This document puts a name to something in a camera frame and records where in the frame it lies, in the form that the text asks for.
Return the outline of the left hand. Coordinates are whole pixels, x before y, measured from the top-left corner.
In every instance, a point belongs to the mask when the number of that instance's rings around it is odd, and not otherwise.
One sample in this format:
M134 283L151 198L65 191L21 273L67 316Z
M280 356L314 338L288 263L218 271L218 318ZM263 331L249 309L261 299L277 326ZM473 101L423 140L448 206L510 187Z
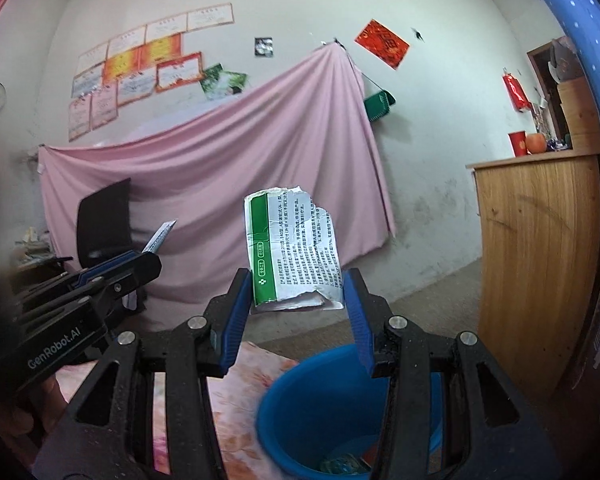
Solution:
M41 445L32 438L36 426L42 426L45 439L67 407L55 375L33 387L27 398L0 402L0 437L23 465L31 466Z

